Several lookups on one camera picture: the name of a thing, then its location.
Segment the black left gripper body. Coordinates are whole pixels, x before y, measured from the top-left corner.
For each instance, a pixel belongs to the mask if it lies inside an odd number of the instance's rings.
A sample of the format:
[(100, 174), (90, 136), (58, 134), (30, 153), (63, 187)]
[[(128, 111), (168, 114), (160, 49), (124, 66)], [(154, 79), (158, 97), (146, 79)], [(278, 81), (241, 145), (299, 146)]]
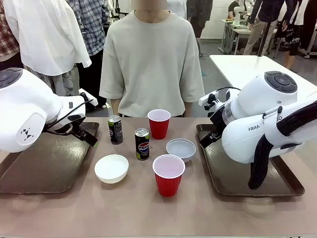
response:
[(65, 125), (63, 127), (63, 132), (66, 135), (73, 135), (78, 139), (85, 139), (87, 135), (86, 130), (76, 122)]

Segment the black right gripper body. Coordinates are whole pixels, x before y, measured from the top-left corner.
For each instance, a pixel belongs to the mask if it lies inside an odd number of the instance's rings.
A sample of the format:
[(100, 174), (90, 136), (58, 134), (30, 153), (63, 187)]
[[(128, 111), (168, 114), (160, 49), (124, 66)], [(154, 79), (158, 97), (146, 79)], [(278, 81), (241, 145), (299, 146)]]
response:
[(225, 129), (225, 122), (222, 118), (222, 112), (224, 108), (219, 108), (217, 111), (215, 111), (212, 116), (210, 117), (211, 122), (215, 126), (215, 133), (218, 136), (221, 136), (224, 129)]

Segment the red plastic cup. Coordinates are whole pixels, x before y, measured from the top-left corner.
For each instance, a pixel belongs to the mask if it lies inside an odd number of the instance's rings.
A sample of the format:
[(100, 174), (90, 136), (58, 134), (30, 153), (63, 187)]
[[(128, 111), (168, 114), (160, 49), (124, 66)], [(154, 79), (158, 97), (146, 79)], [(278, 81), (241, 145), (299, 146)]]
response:
[(184, 161), (178, 156), (164, 154), (155, 158), (152, 167), (160, 194), (165, 197), (174, 196), (185, 172)]
[(170, 112), (164, 109), (154, 109), (148, 112), (151, 134), (154, 139), (166, 137), (170, 117)]

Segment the person's right forearm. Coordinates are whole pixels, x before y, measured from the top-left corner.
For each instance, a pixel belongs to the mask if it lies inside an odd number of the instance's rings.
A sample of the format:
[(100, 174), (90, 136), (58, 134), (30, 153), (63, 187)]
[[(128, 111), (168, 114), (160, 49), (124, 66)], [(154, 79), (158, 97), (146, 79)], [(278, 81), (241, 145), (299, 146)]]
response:
[(113, 111), (113, 115), (116, 115), (116, 116), (122, 116), (121, 113), (118, 112), (118, 107), (119, 107), (119, 104), (121, 102), (121, 99), (111, 99), (110, 100), (111, 102), (111, 107), (112, 107), (112, 111)]

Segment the black can green rim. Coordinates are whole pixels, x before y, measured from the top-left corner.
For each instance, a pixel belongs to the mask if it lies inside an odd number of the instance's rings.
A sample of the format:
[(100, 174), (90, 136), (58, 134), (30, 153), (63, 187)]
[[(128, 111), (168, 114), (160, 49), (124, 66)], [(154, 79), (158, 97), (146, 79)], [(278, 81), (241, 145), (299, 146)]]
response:
[(108, 117), (108, 126), (110, 133), (110, 140), (112, 144), (120, 144), (123, 142), (121, 117), (112, 115)]

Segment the brown plastic serving tray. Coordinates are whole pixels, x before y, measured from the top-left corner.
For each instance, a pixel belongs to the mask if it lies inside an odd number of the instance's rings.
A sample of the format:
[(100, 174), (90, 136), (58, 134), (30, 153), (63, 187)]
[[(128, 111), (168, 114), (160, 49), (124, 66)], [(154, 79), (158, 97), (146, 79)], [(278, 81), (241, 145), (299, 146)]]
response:
[(231, 160), (223, 150), (221, 140), (203, 150), (215, 191), (223, 196), (295, 197), (305, 189), (279, 156), (270, 158), (266, 178), (256, 190), (248, 187), (251, 167)]
[(74, 184), (90, 145), (43, 133), (23, 152), (0, 159), (0, 194), (64, 193)]

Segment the black Pepsi can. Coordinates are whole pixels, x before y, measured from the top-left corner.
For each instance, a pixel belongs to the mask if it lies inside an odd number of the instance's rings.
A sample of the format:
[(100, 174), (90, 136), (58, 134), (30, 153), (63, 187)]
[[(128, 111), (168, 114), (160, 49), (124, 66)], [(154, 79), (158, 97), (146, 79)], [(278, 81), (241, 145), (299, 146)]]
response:
[(136, 156), (137, 159), (144, 161), (150, 155), (150, 133), (145, 128), (139, 128), (135, 131)]

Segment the white rounded table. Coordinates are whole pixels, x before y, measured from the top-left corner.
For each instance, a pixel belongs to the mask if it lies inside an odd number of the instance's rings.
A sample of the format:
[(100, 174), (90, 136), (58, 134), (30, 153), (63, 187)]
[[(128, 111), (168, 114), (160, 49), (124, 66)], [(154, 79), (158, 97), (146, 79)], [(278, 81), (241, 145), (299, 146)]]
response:
[(210, 55), (210, 58), (227, 82), (239, 89), (263, 72), (280, 71), (295, 80), (299, 99), (317, 92), (316, 85), (266, 56)]

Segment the person in beige t-shirt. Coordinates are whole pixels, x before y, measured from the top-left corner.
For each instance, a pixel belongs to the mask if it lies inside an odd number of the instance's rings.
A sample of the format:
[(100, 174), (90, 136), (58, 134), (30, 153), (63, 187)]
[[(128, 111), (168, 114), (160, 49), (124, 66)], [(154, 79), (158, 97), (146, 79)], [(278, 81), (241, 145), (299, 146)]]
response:
[(100, 95), (121, 99), (123, 116), (146, 117), (154, 109), (183, 116), (184, 103), (205, 93), (193, 27), (167, 9), (167, 0), (131, 3), (132, 12), (107, 32)]

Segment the grey metal desk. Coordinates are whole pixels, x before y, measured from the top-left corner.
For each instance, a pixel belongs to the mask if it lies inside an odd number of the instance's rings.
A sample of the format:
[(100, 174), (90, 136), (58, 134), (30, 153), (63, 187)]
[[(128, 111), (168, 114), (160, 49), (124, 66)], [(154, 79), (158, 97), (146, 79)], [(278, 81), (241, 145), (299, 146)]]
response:
[(248, 26), (233, 26), (233, 20), (221, 20), (224, 23), (221, 46), (218, 48), (223, 54), (236, 55), (241, 39), (247, 39), (251, 33)]

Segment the black upright pole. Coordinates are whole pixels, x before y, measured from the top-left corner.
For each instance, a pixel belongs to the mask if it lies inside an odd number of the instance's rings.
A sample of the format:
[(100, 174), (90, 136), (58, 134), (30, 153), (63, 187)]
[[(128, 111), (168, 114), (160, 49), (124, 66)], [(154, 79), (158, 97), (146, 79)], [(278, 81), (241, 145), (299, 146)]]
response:
[(260, 47), (259, 47), (259, 50), (258, 50), (258, 53), (257, 53), (258, 57), (261, 57), (262, 54), (263, 54), (263, 48), (264, 48), (264, 45), (265, 45), (265, 42), (266, 42), (266, 39), (267, 39), (267, 35), (268, 35), (269, 29), (270, 29), (270, 25), (271, 25), (271, 22), (268, 22), (268, 23), (265, 24), (264, 32), (262, 34), (262, 41), (261, 41), (261, 44), (260, 44)]

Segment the person in khaki trousers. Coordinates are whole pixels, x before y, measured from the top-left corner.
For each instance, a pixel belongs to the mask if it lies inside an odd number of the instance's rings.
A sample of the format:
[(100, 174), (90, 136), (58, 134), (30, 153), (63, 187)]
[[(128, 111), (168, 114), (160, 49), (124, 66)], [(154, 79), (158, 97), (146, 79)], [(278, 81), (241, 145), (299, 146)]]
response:
[(265, 39), (262, 55), (266, 54), (274, 29), (277, 26), (278, 18), (283, 6), (286, 6), (284, 25), (282, 30), (287, 29), (290, 15), (293, 10), (293, 0), (256, 0), (253, 6), (251, 16), (249, 18), (249, 29), (251, 30), (248, 42), (246, 44), (244, 55), (250, 55), (254, 44), (259, 39), (265, 29), (269, 26), (269, 30)]

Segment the person in dark clothes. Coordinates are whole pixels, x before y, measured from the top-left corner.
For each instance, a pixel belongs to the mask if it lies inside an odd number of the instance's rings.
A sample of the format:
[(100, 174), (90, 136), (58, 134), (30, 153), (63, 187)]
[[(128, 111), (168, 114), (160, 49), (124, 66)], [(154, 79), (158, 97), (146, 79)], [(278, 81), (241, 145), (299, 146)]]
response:
[(187, 0), (187, 18), (195, 37), (200, 38), (206, 22), (210, 20), (213, 0)]

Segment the person in red plaid shirt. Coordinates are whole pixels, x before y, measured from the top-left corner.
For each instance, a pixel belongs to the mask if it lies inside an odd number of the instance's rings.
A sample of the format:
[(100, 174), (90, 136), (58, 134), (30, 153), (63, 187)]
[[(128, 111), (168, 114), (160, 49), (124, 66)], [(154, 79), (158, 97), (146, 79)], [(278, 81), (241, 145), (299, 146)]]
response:
[(0, 0), (0, 71), (11, 67), (23, 68), (23, 63), (19, 44), (5, 17), (3, 0)]

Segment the person in black printed shorts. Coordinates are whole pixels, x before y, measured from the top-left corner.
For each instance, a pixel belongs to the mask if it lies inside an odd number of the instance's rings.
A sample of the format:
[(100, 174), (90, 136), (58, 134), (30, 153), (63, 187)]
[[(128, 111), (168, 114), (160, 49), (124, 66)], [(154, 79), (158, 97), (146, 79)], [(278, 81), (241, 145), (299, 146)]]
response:
[(294, 0), (285, 38), (284, 67), (291, 70), (301, 48), (306, 48), (317, 23), (317, 0)]

